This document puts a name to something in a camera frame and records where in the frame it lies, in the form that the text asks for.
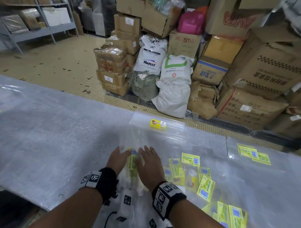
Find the white sack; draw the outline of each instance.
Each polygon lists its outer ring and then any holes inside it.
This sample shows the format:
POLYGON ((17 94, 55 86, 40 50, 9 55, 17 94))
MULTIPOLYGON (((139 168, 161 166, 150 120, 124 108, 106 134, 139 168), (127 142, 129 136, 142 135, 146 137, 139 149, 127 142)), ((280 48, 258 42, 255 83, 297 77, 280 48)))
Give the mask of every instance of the white sack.
POLYGON ((167 53, 167 39, 144 35, 140 38, 139 44, 141 48, 134 71, 159 75, 162 62, 167 53))
POLYGON ((151 99, 158 111, 177 118, 184 118, 187 110, 190 87, 185 82, 157 81, 158 96, 151 99))
POLYGON ((193 73, 194 59, 184 55, 167 55, 161 68, 160 81, 182 81, 191 84, 190 75, 193 73))

